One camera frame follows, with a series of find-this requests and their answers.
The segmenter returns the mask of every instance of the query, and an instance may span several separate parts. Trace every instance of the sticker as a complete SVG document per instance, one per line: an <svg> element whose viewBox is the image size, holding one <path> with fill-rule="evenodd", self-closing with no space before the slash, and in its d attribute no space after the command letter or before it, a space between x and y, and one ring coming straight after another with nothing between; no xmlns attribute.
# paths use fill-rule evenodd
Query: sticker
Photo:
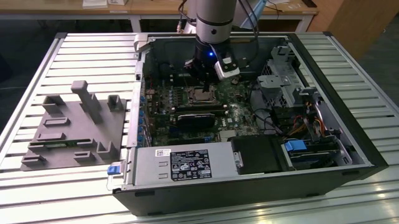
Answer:
<svg viewBox="0 0 399 224"><path fill-rule="evenodd" d="M115 10L115 11L109 11L109 13L127 13L127 11L124 11L124 10Z"/></svg>
<svg viewBox="0 0 399 224"><path fill-rule="evenodd" d="M185 181L212 177L208 150L171 153L171 179Z"/></svg>
<svg viewBox="0 0 399 224"><path fill-rule="evenodd" d="M155 156L169 156L171 155L171 149L156 149L155 150Z"/></svg>
<svg viewBox="0 0 399 224"><path fill-rule="evenodd" d="M59 147L68 147L67 144L59 143L59 144L51 144L45 145L47 148L59 148Z"/></svg>
<svg viewBox="0 0 399 224"><path fill-rule="evenodd" d="M224 64L229 64L229 63L231 63L231 57L224 58L224 59L223 59L223 63L224 63Z"/></svg>

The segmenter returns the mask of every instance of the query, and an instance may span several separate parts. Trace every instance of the metal grating table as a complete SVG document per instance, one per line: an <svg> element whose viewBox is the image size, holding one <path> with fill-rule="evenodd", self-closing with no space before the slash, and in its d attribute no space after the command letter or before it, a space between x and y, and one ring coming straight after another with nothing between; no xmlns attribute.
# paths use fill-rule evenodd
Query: metal grating table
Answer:
<svg viewBox="0 0 399 224"><path fill-rule="evenodd" d="M336 42L323 34L299 34L330 82L390 164L363 181L324 196L135 217L105 187L107 167L91 166L21 172L44 114L48 94L79 100L69 85L87 80L99 99L131 98L137 54L135 34L68 34L55 39L31 85L0 136L0 223L391 223L399 216L399 109ZM312 80L306 75L310 85ZM125 115L123 147L129 113Z"/></svg>

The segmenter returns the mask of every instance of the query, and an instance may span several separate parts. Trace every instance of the table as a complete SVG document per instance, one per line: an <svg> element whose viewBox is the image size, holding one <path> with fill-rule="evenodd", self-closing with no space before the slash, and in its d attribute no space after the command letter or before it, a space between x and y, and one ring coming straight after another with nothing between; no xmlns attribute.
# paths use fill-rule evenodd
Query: table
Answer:
<svg viewBox="0 0 399 224"><path fill-rule="evenodd" d="M85 79L88 91L97 99L107 99L111 94L131 99L137 62L132 47L135 34L59 35L0 136L1 223L394 222L399 216L399 108L334 37L322 33L298 36L390 164L386 170L366 180L344 184L324 196L152 217L133 216L111 195L105 187L107 165L19 171L44 114L40 105L45 95L60 94L64 101L79 100L69 85L73 80ZM306 70L303 75L314 85ZM127 152L128 125L127 122L121 159Z"/></svg>
<svg viewBox="0 0 399 224"><path fill-rule="evenodd" d="M129 20L132 2L83 9L83 0L1 0L0 20Z"/></svg>
<svg viewBox="0 0 399 224"><path fill-rule="evenodd" d="M128 19L133 32L140 32L140 20L179 19L181 0L129 0L124 6L108 5L108 8L83 9L83 0L3 0L0 1L0 19L5 20L99 20ZM308 8L302 0L291 0L276 5L283 12L264 8L261 20L299 20L298 32L306 32L318 14L316 8Z"/></svg>

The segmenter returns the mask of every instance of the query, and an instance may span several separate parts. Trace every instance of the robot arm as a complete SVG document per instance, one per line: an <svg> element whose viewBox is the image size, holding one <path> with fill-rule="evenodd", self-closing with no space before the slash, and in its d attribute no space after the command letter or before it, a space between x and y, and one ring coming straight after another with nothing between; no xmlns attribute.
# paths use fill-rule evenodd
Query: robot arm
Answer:
<svg viewBox="0 0 399 224"><path fill-rule="evenodd" d="M185 62L185 69L204 82L207 89L209 83L239 74L229 47L231 27L239 25L248 28L249 23L256 24L259 15L252 12L261 13L265 0L196 0L193 3L196 48L193 58Z"/></svg>

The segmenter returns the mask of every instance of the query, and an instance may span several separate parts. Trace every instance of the floor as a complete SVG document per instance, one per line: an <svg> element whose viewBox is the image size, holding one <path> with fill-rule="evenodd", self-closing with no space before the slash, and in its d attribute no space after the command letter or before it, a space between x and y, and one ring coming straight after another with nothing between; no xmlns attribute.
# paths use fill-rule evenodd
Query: floor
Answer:
<svg viewBox="0 0 399 224"><path fill-rule="evenodd" d="M145 22L143 30L153 31L156 21ZM161 26L161 31L173 31L175 23ZM3 130L19 99L35 75L48 47L57 32L131 32L128 21L0 21L0 55L12 68L13 75L0 82L0 130ZM394 102L399 104L399 16L359 61Z"/></svg>

